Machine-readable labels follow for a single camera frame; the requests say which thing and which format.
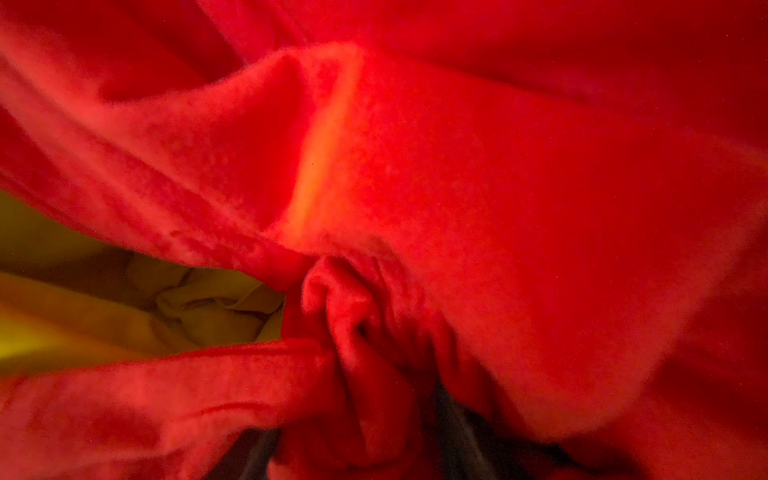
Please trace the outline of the red cloth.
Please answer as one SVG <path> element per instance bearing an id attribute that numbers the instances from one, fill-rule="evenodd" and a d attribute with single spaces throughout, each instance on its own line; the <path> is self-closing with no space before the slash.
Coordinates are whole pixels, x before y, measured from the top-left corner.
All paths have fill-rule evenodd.
<path id="1" fill-rule="evenodd" d="M 5 479 L 763 479 L 763 1 L 5 1 L 1 187 L 284 298 L 1 377 Z"/>

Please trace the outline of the yellow cloth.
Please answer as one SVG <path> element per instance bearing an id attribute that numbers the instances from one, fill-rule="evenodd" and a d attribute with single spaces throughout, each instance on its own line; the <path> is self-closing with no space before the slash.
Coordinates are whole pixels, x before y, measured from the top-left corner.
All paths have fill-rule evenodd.
<path id="1" fill-rule="evenodd" d="M 275 340 L 284 298 L 242 273 L 134 253 L 1 197 L 1 373 Z"/>

